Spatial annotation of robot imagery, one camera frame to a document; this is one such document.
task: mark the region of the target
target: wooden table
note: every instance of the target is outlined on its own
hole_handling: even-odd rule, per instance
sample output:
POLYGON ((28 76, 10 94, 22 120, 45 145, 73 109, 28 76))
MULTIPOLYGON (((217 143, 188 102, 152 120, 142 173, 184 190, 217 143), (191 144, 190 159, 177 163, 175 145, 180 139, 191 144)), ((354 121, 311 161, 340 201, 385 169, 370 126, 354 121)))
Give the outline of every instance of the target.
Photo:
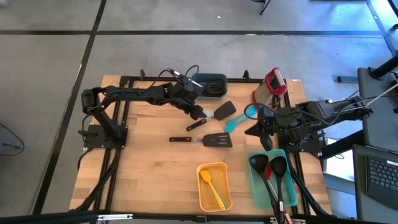
MULTIPOLYGON (((119 85, 120 76, 105 75, 102 86, 119 85)), ((146 88, 152 82, 135 81, 134 88, 146 88)), ((231 133, 233 148, 217 149, 204 147, 197 142, 169 142, 171 136, 201 138, 205 134, 223 132, 227 120, 243 112, 250 103, 251 92, 258 83, 229 83, 227 95, 219 101, 197 100, 197 104, 215 110, 231 100, 237 112, 224 121, 211 121, 189 133, 185 128, 194 123, 188 115, 173 106, 154 106, 146 102, 131 102, 127 125, 129 133, 114 189, 112 211, 139 213, 203 214, 199 206, 196 169, 200 164, 225 162, 228 165, 228 180, 233 206, 218 215, 268 215, 272 209, 256 208, 252 198, 248 162, 251 151, 263 151, 260 140, 244 134, 255 121, 247 121, 231 133)), ((306 101, 302 83, 287 80, 291 105, 306 101)), ((111 116, 114 106, 106 112, 111 116)), ((278 148, 274 137, 274 148, 278 148)), ((76 208, 88 196, 98 181, 104 149, 94 149, 87 154, 80 166, 70 208, 76 208)), ((305 183, 313 197, 324 210, 331 213, 329 199, 319 160, 313 155, 301 153, 305 183)), ((100 208, 104 208, 107 186, 104 188, 100 208)), ((302 198, 295 184, 298 212, 303 213, 302 198)))

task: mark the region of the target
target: concrete floor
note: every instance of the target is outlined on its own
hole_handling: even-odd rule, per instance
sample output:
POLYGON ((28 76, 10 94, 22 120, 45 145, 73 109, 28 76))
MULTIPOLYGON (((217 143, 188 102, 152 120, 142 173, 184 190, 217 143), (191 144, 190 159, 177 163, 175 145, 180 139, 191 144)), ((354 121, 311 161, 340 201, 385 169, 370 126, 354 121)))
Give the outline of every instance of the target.
MULTIPOLYGON (((0 30, 91 30, 100 4, 99 0, 10 2, 9 8, 0 9, 0 30)), ((272 1, 263 16, 258 9, 258 4, 242 0, 108 0, 99 29, 378 30, 364 2, 280 0, 272 1)), ((19 156, 0 157, 0 217, 29 213, 87 40, 87 35, 0 35, 0 121, 26 144, 19 156)), ((247 69, 259 78, 279 67, 285 78, 303 81, 309 100, 342 100, 358 85, 337 84, 335 77, 355 76, 358 67, 376 67, 389 58, 391 52, 381 36, 97 36, 80 91, 100 85, 103 75, 138 75, 141 68, 157 75, 166 67, 185 71, 198 64, 201 72, 228 77, 241 77, 247 69)), ((77 134, 82 118, 78 98, 45 213, 68 209, 82 149, 77 134)), ((345 122, 330 128, 328 135, 344 137, 361 127, 359 122, 345 122)), ((330 196, 334 213, 356 215, 355 209, 341 211, 355 206, 351 196, 330 196)))

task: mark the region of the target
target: yellow plastic bin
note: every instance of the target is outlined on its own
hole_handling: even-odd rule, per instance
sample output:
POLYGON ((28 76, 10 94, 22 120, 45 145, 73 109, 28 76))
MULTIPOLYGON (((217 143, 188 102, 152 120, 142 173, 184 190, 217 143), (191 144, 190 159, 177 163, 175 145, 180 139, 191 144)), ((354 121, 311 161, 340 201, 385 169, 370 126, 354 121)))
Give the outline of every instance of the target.
POLYGON ((226 174, 228 166, 224 162, 214 162, 201 164, 197 168, 197 179, 199 189, 200 208, 205 212, 220 212, 222 209, 217 204, 216 198, 210 190, 209 185, 202 179, 201 170, 208 170, 211 175, 211 183, 217 194, 224 202, 225 211, 232 207, 231 195, 229 193, 228 176, 226 174))

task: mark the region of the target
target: teal tray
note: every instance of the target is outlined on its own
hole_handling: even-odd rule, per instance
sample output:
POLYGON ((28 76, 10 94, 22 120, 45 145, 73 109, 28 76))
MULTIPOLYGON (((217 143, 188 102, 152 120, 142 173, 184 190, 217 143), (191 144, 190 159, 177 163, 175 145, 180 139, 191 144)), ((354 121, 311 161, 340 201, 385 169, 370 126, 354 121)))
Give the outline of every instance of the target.
MULTIPOLYGON (((254 204, 257 208, 260 209, 268 209, 272 208, 271 200, 269 198, 269 194, 267 188, 260 178, 259 174, 250 166, 249 158, 253 155, 263 154, 267 155, 269 161, 277 156, 283 156, 286 158, 285 152, 283 149, 273 149, 271 151, 261 151, 261 152, 249 152, 248 154, 248 166, 250 173, 250 184, 251 191, 253 192, 254 204)), ((271 182, 275 188, 275 191, 278 192, 275 174, 271 174, 271 182)), ((291 207, 297 205, 297 196, 293 186, 292 176, 290 174, 289 167, 286 170, 284 178, 282 180, 282 195, 284 197, 285 207, 291 207)))

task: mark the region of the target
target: black spatula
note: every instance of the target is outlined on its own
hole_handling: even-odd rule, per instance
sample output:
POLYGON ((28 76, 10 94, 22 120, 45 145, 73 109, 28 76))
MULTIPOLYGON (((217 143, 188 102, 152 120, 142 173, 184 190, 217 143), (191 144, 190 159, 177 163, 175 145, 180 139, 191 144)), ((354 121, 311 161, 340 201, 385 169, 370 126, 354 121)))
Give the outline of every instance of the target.
POLYGON ((211 95, 222 94, 225 92, 225 83, 221 80, 208 82, 203 90, 211 95))
POLYGON ((199 121, 197 121, 195 124, 189 126, 186 128, 187 131, 191 131, 194 128, 197 128, 203 124, 206 124, 207 122, 211 121, 212 119, 216 119, 218 121, 221 121, 222 119, 227 118, 228 116, 231 116, 236 112, 236 108, 234 104, 231 101, 228 101, 221 105, 217 110, 214 111, 214 114, 211 114, 207 116, 207 118, 203 118, 199 121))
POLYGON ((191 137, 170 137, 170 142, 202 142, 207 147, 232 147, 229 133, 207 134, 203 139, 191 137))

